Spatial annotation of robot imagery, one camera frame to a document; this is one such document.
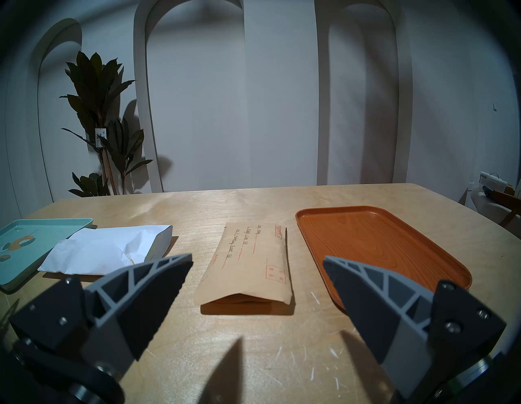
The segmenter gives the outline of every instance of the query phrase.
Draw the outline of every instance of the plant tag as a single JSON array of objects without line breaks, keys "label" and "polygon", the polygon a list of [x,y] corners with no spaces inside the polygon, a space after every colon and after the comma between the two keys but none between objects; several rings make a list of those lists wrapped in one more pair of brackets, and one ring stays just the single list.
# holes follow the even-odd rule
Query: plant tag
[{"label": "plant tag", "polygon": [[105,139],[107,139],[107,129],[105,129],[105,128],[95,128],[94,129],[94,133],[96,135],[96,147],[97,148],[103,147],[103,145],[101,144],[101,140],[99,139],[98,135],[104,137]]}]

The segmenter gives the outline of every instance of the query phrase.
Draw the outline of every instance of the kraft paper envelope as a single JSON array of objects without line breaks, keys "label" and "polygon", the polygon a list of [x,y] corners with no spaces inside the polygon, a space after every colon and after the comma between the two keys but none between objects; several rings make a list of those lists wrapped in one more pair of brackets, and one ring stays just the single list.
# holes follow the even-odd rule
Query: kraft paper envelope
[{"label": "kraft paper envelope", "polygon": [[228,222],[201,282],[195,304],[277,300],[290,304],[286,229]]}]

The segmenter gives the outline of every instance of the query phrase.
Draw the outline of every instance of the wooden table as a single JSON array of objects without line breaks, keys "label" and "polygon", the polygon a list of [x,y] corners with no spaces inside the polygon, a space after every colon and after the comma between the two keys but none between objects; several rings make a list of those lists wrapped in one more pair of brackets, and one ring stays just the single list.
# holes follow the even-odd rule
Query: wooden table
[{"label": "wooden table", "polygon": [[[473,295],[505,321],[514,322],[521,305],[521,240],[417,185],[84,198],[53,203],[30,218],[92,217],[98,227],[171,224],[179,239],[169,255],[193,254],[193,268],[161,328],[121,381],[128,403],[200,398],[215,403],[386,402],[393,391],[391,383],[349,318],[332,304],[295,222],[300,209],[342,205],[379,206],[416,228],[470,270]],[[204,315],[194,305],[194,289],[226,221],[287,226],[296,303],[292,315]],[[0,314],[20,308],[54,282],[38,273],[18,292],[0,296]],[[508,338],[508,329],[504,334],[500,343]],[[15,338],[11,329],[7,342]]]}]

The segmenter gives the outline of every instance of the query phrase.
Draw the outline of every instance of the light blue tray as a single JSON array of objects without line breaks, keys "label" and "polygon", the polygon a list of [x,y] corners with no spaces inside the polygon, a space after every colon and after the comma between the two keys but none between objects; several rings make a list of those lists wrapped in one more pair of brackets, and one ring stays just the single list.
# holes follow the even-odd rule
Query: light blue tray
[{"label": "light blue tray", "polygon": [[60,240],[91,224],[87,218],[20,219],[0,229],[0,288],[16,289]]}]

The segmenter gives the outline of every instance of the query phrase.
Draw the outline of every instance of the potted plant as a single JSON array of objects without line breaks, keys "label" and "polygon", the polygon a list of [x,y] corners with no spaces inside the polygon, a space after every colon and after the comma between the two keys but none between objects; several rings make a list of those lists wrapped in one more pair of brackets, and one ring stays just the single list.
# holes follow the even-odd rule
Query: potted plant
[{"label": "potted plant", "polygon": [[134,80],[114,84],[122,64],[119,64],[117,59],[113,59],[104,65],[97,53],[94,53],[89,59],[83,52],[78,52],[76,64],[67,63],[67,66],[69,69],[66,69],[65,73],[74,84],[78,95],[67,94],[60,98],[67,98],[69,105],[76,111],[88,139],[74,133],[70,129],[62,129],[71,132],[96,151],[100,159],[103,182],[105,182],[107,178],[104,163],[104,156],[106,157],[112,191],[114,195],[117,195],[107,151],[102,144],[98,143],[96,145],[96,129],[106,130],[107,112],[112,102],[123,90],[132,84]]},{"label": "potted plant", "polygon": [[123,123],[119,119],[114,119],[108,124],[107,139],[99,137],[104,148],[108,150],[114,165],[121,177],[121,193],[125,195],[125,177],[136,168],[150,163],[152,160],[143,160],[134,164],[130,168],[130,163],[134,160],[134,154],[143,144],[143,129],[135,131],[130,136],[127,120],[123,118]]},{"label": "potted plant", "polygon": [[80,189],[69,189],[69,192],[74,195],[82,198],[110,195],[107,180],[103,182],[103,179],[97,173],[92,173],[88,177],[81,176],[80,178],[72,173],[72,179],[80,187]]}]

